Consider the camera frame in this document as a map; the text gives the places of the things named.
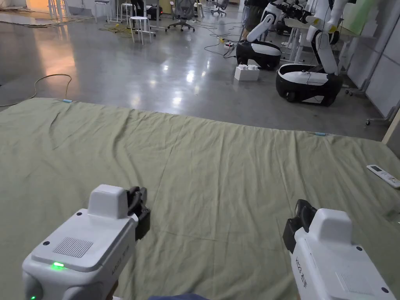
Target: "air conditioner remote control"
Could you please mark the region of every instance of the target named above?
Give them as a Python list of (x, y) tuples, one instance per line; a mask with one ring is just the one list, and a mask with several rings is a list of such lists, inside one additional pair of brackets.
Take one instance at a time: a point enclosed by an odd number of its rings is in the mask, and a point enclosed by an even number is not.
[(384, 181), (386, 181), (388, 184), (393, 186), (394, 188), (400, 188), (400, 181), (394, 178), (385, 170), (382, 170), (382, 168), (378, 167), (375, 164), (370, 164), (369, 166), (367, 166), (367, 168), (372, 172), (374, 172), (376, 175), (378, 175), (380, 178), (382, 178)]

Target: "green bed sheet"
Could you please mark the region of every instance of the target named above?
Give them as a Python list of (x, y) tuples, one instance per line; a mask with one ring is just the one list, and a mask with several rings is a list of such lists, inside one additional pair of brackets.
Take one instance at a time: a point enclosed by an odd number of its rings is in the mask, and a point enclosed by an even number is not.
[(21, 264), (99, 184), (148, 189), (151, 229), (116, 295), (295, 299), (282, 233), (299, 198), (346, 211), (400, 298), (400, 178), (382, 143), (34, 98), (0, 112), (2, 299), (23, 299)]

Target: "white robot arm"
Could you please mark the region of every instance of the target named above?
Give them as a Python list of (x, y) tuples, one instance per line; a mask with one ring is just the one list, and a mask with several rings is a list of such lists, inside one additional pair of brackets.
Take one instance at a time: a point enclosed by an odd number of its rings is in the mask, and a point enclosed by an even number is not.
[(283, 234), (301, 300), (396, 300), (342, 211), (299, 200)]
[(26, 300), (105, 300), (150, 227), (147, 191), (102, 184), (24, 260)]
[(247, 35), (248, 42), (254, 42), (260, 35), (266, 32), (271, 25), (274, 25), (276, 22), (280, 20), (282, 11), (277, 8), (276, 4), (282, 4), (283, 0), (276, 0), (272, 3), (269, 3), (267, 7), (264, 9), (263, 16), (264, 19)]
[(340, 17), (348, 2), (349, 0), (319, 0), (315, 15), (306, 17), (307, 22), (312, 24), (308, 29), (307, 40), (312, 43), (318, 63), (324, 67), (327, 74), (339, 73), (329, 34), (333, 34), (338, 28)]

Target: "white robot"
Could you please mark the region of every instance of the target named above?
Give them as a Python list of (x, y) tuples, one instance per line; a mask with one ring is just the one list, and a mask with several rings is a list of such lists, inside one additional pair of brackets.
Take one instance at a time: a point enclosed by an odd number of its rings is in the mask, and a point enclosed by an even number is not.
[(257, 40), (264, 32), (282, 18), (279, 8), (284, 0), (271, 2), (265, 8), (261, 22), (246, 37), (236, 45), (236, 59), (238, 64), (247, 64), (249, 59), (256, 61), (262, 69), (273, 70), (280, 62), (282, 52), (280, 48), (268, 42)]
[(365, 250), (353, 244), (345, 212), (298, 200), (283, 240), (302, 300), (396, 300)]
[(319, 0), (314, 16), (301, 18), (311, 24), (307, 40), (311, 42), (318, 66), (285, 64), (276, 77), (279, 95), (289, 102), (311, 102), (330, 106), (342, 88), (343, 79), (331, 45), (339, 38), (337, 27), (345, 5), (356, 0)]
[(26, 300), (105, 300), (150, 228), (147, 191), (102, 184), (24, 260)]
[[(25, 299), (109, 299), (136, 240), (149, 230), (145, 200), (145, 188), (93, 190), (88, 209), (77, 211), (24, 260)], [(365, 250), (352, 243), (345, 212), (316, 210), (305, 200), (296, 208), (283, 240), (302, 300), (396, 300)]]

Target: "white toy block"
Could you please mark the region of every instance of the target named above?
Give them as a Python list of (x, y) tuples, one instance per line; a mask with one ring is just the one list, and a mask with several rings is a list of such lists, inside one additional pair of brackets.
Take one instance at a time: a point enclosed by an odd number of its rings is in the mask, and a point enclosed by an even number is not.
[(235, 78), (237, 80), (257, 81), (260, 70), (256, 65), (240, 64), (236, 67)]

